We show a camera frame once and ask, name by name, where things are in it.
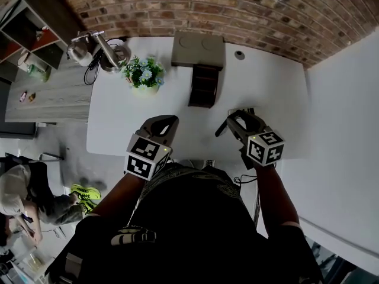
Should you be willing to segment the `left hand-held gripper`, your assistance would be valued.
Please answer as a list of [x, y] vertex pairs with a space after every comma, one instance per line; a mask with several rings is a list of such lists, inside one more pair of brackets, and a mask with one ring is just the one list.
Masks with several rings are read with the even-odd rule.
[[147, 119], [131, 137], [127, 147], [124, 171], [144, 180], [151, 180], [166, 165], [172, 153], [172, 144], [179, 118], [159, 115]]

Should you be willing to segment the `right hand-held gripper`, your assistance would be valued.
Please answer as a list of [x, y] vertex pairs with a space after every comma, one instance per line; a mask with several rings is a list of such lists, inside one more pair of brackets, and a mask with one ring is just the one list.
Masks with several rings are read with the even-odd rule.
[[[227, 117], [227, 126], [237, 140], [243, 141], [245, 129], [264, 129], [265, 122], [255, 114], [237, 109]], [[256, 164], [268, 166], [282, 159], [284, 145], [285, 141], [277, 131], [250, 135], [240, 149], [241, 158], [248, 170], [253, 169]]]

